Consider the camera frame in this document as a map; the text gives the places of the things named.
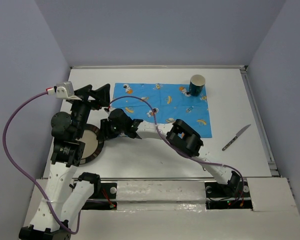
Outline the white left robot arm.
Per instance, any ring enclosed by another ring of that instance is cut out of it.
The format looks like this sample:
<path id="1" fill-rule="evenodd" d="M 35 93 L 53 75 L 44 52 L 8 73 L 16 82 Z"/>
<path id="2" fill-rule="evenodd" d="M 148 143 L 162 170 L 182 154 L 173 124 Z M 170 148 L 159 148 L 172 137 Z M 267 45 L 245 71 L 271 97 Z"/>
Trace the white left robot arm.
<path id="1" fill-rule="evenodd" d="M 47 95 L 71 103 L 71 109 L 70 113 L 60 111 L 51 119 L 53 150 L 47 184 L 29 226 L 20 229 L 19 239 L 68 240 L 77 233 L 71 227 L 80 223 L 82 207 L 101 191 L 100 176 L 95 173 L 84 172 L 71 185 L 86 145 L 80 139 L 90 112 L 109 105 L 110 87 L 105 84 L 94 90 L 89 84 L 74 90 L 71 82 L 62 82 L 46 89 Z"/>

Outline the dark green ceramic mug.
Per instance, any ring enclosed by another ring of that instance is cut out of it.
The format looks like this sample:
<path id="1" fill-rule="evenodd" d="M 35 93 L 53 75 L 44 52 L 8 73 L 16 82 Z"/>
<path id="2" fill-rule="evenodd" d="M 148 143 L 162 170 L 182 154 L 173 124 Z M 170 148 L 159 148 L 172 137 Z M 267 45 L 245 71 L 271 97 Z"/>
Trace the dark green ceramic mug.
<path id="1" fill-rule="evenodd" d="M 193 75 L 190 78 L 190 83 L 189 83 L 189 93 L 191 96 L 198 96 L 201 92 L 203 87 L 206 84 L 206 79 L 200 75 L 200 74 L 196 74 Z"/>

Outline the blue space-print cloth placemat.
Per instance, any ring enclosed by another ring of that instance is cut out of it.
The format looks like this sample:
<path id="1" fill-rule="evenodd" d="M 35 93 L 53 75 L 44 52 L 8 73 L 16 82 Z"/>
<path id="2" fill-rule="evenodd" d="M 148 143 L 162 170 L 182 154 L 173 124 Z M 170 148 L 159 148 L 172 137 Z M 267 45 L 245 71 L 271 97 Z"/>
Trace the blue space-print cloth placemat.
<path id="1" fill-rule="evenodd" d="M 186 84 L 116 83 L 111 104 L 132 119 L 154 121 L 153 108 L 158 124 L 171 124 L 177 119 L 186 122 L 201 138 L 211 138 L 211 122 L 206 88 L 198 96 L 189 93 Z"/>

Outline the black rimmed dinner plate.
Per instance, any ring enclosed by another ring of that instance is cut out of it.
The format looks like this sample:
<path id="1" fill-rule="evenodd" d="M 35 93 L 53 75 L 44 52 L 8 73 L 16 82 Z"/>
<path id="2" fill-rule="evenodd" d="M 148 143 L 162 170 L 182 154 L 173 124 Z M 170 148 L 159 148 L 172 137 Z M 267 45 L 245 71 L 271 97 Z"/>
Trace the black rimmed dinner plate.
<path id="1" fill-rule="evenodd" d="M 99 140 L 100 129 L 93 125 L 87 124 L 81 142 L 85 143 L 84 151 L 80 160 L 80 165 L 85 165 L 94 161 L 102 152 L 104 141 Z"/>

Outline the silver knife black handle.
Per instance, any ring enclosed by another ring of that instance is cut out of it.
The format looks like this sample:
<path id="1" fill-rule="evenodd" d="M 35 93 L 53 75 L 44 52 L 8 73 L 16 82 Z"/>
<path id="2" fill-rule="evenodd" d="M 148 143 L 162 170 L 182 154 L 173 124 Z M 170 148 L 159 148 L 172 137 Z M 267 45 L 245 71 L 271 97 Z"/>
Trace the silver knife black handle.
<path id="1" fill-rule="evenodd" d="M 250 126 L 251 124 L 248 124 L 240 129 L 235 136 L 222 148 L 222 151 L 225 151 L 229 146 L 231 146 Z"/>

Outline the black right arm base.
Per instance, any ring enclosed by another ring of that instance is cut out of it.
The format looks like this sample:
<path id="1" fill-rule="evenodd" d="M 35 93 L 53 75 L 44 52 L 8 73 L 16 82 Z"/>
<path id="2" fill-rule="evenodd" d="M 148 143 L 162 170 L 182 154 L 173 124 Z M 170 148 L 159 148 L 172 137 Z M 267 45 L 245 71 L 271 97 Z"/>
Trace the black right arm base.
<path id="1" fill-rule="evenodd" d="M 237 193 L 226 193 L 225 185 L 213 181 L 205 182 L 204 186 L 207 210 L 253 209 L 250 188 L 246 180 L 244 188 L 240 184 Z"/>

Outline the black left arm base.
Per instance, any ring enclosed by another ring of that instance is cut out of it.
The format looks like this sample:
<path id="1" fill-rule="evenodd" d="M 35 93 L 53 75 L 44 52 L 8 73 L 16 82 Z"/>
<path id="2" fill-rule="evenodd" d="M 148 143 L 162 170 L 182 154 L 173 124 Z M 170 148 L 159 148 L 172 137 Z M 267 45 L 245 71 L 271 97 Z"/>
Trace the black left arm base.
<path id="1" fill-rule="evenodd" d="M 84 204 L 82 210 L 110 211 L 117 209 L 117 183 L 102 182 L 98 193 L 94 193 Z"/>

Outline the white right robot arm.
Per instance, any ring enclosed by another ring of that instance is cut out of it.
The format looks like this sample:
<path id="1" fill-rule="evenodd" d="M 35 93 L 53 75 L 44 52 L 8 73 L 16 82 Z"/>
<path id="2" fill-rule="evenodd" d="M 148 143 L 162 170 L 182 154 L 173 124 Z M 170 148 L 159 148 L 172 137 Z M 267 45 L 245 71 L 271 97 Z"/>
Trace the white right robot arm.
<path id="1" fill-rule="evenodd" d="M 180 156 L 190 159 L 206 169 L 220 184 L 220 190 L 225 196 L 232 196 L 242 191 L 244 187 L 242 174 L 234 167 L 212 162 L 212 154 L 204 149 L 199 133 L 186 122 L 177 119 L 173 123 L 159 126 L 142 119 L 130 118 L 120 108 L 106 107 L 108 116 L 100 121 L 101 140 L 110 140 L 124 135 L 131 139 L 159 139 L 175 150 Z"/>

